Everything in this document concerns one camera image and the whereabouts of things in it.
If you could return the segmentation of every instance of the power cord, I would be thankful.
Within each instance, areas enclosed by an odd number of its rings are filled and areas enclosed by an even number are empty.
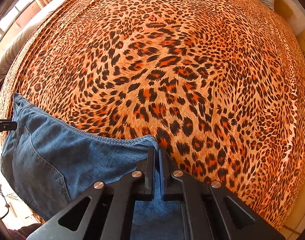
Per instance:
[[[10,205],[8,204],[8,202],[7,202],[7,200],[6,200],[5,196],[4,196],[4,194],[2,193],[2,190],[1,190],[1,184],[0,184],[0,195],[2,195],[2,197],[4,198],[4,200],[5,200],[5,202],[6,202],[5,207],[6,207],[6,208],[8,208],[7,213],[6,213],[6,214],[4,214],[4,215],[1,217],[1,219],[3,219],[3,218],[5,218],[5,217],[6,217],[6,215],[8,215]]]

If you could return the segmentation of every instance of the bed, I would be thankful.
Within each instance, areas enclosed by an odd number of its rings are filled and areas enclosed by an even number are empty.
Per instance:
[[[12,64],[1,119],[14,91],[89,133],[154,135],[276,229],[305,178],[304,58],[258,0],[64,0]]]

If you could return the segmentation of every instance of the round metal rivet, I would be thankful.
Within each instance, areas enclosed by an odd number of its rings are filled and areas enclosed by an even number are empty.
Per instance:
[[[174,176],[175,177],[181,177],[183,175],[182,171],[174,171]]]
[[[96,188],[96,189],[103,188],[103,186],[104,186],[104,183],[101,181],[98,181],[94,184],[94,188]]]
[[[139,177],[141,177],[142,173],[141,173],[141,171],[134,171],[131,175],[134,178],[139,178]]]
[[[221,187],[221,183],[217,180],[214,180],[212,183],[211,183],[211,187],[214,187],[214,188],[220,188]]]

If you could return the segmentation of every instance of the black cable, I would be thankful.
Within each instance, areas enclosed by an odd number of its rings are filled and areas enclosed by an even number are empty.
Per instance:
[[[1,190],[0,190],[0,195],[2,195],[2,197],[4,198],[4,200],[5,200],[5,202],[6,202],[5,207],[7,207],[7,208],[8,208],[7,213],[6,213],[6,214],[4,214],[4,215],[1,217],[1,219],[3,219],[3,218],[5,218],[5,216],[6,216],[6,215],[8,215],[8,213],[9,213],[9,204],[8,204],[8,202],[7,202],[6,198],[5,198],[5,196],[4,196],[4,194],[2,193],[2,191],[1,191]]]

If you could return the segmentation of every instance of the denim shorts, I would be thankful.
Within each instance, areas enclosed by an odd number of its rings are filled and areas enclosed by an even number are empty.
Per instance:
[[[92,135],[54,118],[14,93],[13,121],[1,156],[1,172],[22,200],[50,219],[92,183],[110,183],[134,171],[159,150],[151,135],[121,140]],[[183,239],[179,202],[161,200],[155,174],[152,202],[136,201],[131,239]]]

